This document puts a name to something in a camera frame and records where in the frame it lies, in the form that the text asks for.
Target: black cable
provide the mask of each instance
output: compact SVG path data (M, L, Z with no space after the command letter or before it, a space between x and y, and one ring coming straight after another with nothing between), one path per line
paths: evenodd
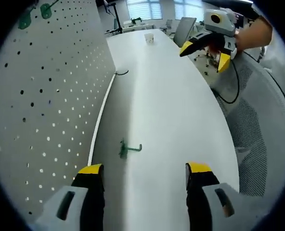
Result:
M129 70L127 70L125 73L118 74L117 71L116 71L116 75L117 75L117 76L123 76L123 75L127 74L128 72L129 72Z
M214 93L216 93L225 103L228 103L228 104L233 104L239 97L239 94L240 94L240 79L239 79L239 75L238 75L238 72L237 72L237 69L235 68L235 65L234 65L234 62L233 60L231 60L232 64L233 64L233 68L235 70L235 74L237 76L237 81L238 81L238 92L237 92L237 95L235 96L235 99L232 100L231 102L228 102L227 100L225 100L217 91L215 91L214 89L212 89L212 91Z

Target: pegboard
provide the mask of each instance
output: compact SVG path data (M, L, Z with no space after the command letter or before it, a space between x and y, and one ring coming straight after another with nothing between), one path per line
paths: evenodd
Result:
M94 0L44 3L0 50L0 182L27 222L87 165L115 72Z

